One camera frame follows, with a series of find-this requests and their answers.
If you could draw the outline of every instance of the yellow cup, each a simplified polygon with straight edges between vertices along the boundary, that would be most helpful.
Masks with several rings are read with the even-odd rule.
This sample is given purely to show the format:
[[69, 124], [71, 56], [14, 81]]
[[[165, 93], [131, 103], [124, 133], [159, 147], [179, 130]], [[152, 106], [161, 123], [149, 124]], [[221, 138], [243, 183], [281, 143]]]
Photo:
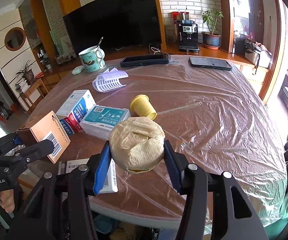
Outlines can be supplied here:
[[145, 116], [154, 120], [157, 116], [156, 110], [149, 102], [147, 95], [137, 95], [131, 101], [131, 110], [135, 111], [139, 116]]

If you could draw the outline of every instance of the box on shelf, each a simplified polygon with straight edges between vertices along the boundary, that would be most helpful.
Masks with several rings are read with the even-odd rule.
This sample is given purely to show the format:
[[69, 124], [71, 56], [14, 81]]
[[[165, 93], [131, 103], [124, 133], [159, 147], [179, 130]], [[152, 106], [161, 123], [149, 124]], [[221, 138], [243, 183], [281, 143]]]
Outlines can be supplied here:
[[130, 111], [126, 108], [94, 105], [80, 125], [87, 134], [108, 140], [114, 126], [129, 117]]
[[80, 122], [95, 104], [95, 100], [89, 90], [74, 90], [56, 112], [56, 116], [67, 135], [82, 130]]
[[[246, 53], [245, 52], [245, 58], [247, 58], [251, 63], [253, 63], [254, 65], [257, 66], [257, 61], [258, 61], [258, 55], [256, 52], [253, 53]], [[260, 53], [260, 59], [259, 59], [259, 63], [258, 66], [259, 67], [264, 67], [264, 68], [268, 68], [269, 67], [269, 63], [271, 62], [270, 57], [267, 56], [265, 51], [262, 51]]]
[[18, 135], [26, 146], [49, 139], [54, 144], [54, 151], [48, 155], [52, 163], [56, 163], [71, 142], [60, 121], [53, 111], [40, 120], [32, 120], [17, 130]]
[[[81, 159], [81, 160], [74, 160], [74, 161], [67, 161], [67, 162], [60, 162], [59, 164], [59, 172], [58, 174], [65, 174], [70, 173], [76, 167], [82, 164], [86, 164], [89, 159]], [[103, 188], [100, 190], [100, 194], [102, 193], [114, 193], [118, 192], [117, 188], [117, 181], [116, 181], [116, 168], [115, 162], [111, 159], [111, 163], [109, 165], [106, 179], [104, 182]]]

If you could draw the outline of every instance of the plastic tablecloth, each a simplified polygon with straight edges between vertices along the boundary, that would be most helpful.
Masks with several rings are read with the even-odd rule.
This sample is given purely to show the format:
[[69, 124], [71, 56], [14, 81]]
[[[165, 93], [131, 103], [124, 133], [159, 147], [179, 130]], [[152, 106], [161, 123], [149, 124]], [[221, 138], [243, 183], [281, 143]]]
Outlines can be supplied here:
[[[120, 68], [120, 61], [106, 62], [100, 72]], [[287, 184], [283, 145], [267, 109], [236, 67], [232, 71], [195, 68], [189, 56], [171, 56], [167, 65], [123, 70], [129, 77], [121, 83], [127, 86], [108, 93], [99, 93], [92, 86], [99, 72], [68, 74], [37, 105], [28, 122], [56, 112], [78, 89], [89, 89], [99, 105], [119, 108], [129, 108], [133, 97], [146, 94], [157, 111], [154, 121], [177, 152], [207, 172], [230, 171], [264, 226], [279, 219]], [[84, 132], [70, 139], [59, 161], [89, 158], [105, 143]], [[48, 171], [41, 161], [31, 165], [39, 176]], [[163, 161], [146, 173], [130, 174], [118, 167], [116, 172], [118, 193], [89, 197], [91, 207], [134, 218], [134, 223], [142, 225], [150, 225], [145, 222], [150, 220], [156, 222], [155, 227], [178, 227], [185, 196], [172, 188]], [[205, 233], [212, 223], [212, 194], [208, 196]]]

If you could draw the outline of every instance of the white mouse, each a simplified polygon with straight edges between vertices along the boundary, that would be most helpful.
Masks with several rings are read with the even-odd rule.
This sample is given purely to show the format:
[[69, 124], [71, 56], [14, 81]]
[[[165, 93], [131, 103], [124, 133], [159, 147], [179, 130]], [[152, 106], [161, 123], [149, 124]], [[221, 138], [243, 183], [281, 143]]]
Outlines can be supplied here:
[[77, 74], [81, 73], [83, 70], [84, 70], [84, 66], [78, 66], [72, 70], [72, 74], [77, 75]]

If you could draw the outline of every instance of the finger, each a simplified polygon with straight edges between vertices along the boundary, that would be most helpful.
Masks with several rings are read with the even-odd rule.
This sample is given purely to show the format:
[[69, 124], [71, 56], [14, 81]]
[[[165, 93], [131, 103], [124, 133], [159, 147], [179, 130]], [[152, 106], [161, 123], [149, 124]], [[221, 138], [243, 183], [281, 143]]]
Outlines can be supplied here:
[[9, 197], [5, 201], [1, 201], [1, 207], [6, 209], [14, 204], [14, 199], [13, 197]]
[[14, 211], [14, 209], [15, 209], [15, 204], [13, 203], [11, 206], [5, 208], [5, 211], [6, 211], [7, 213], [11, 213], [11, 212]]
[[7, 199], [9, 199], [10, 197], [14, 197], [14, 190], [13, 189], [9, 189], [9, 190], [5, 190], [5, 191], [1, 191], [0, 192], [0, 200], [6, 201]]

